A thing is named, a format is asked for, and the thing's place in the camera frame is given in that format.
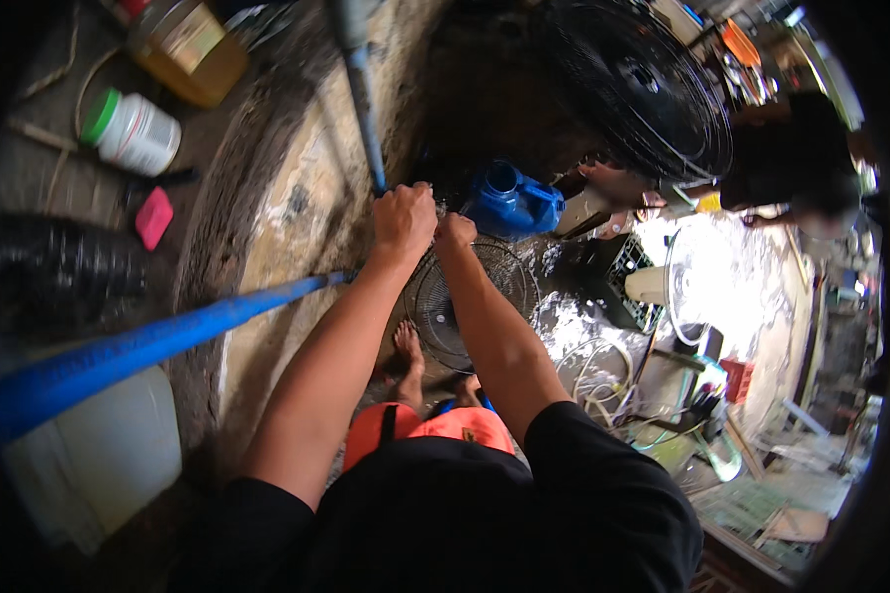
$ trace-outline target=black plastic crate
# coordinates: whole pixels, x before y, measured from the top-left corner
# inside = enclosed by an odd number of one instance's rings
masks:
[[[590,239],[581,258],[581,285],[585,296],[606,303],[606,317],[621,329],[651,333],[663,316],[660,304],[634,301],[626,296],[628,274],[652,267],[640,237],[622,234],[609,241]]]

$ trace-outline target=yellow oil bottle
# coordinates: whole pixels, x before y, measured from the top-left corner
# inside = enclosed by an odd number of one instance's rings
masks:
[[[203,2],[154,0],[133,19],[128,49],[184,101],[215,107],[248,67],[248,54]]]

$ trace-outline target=black t-shirt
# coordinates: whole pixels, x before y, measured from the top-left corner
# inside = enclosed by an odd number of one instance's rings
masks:
[[[787,121],[733,127],[735,162],[722,182],[722,205],[791,204],[825,218],[849,216],[860,207],[860,187],[846,125],[823,93],[797,93],[789,101]]]
[[[534,419],[514,456],[438,436],[382,445],[318,512],[229,484],[170,590],[683,591],[702,531],[669,474],[575,404]]]

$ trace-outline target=forearm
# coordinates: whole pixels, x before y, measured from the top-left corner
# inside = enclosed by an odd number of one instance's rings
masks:
[[[787,101],[770,101],[759,106],[748,105],[729,114],[729,125],[761,125],[765,122],[789,120],[791,116],[792,107]]]
[[[796,225],[797,221],[795,220],[795,211],[788,210],[787,212],[783,212],[774,218],[765,218],[764,216],[758,217],[758,225],[760,227],[784,227],[788,225]]]
[[[245,474],[316,508],[372,373],[386,321],[414,264],[396,254],[370,256],[277,381]]]
[[[470,245],[437,246],[475,373],[518,442],[547,405],[570,398],[534,330],[494,287]]]

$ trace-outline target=hand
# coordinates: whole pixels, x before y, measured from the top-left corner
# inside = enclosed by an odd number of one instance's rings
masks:
[[[397,185],[373,202],[376,223],[374,252],[418,261],[436,231],[436,201],[432,186],[420,181],[412,187]]]
[[[436,249],[439,247],[467,247],[478,236],[475,221],[465,218],[457,212],[449,212],[439,220],[436,231]]]

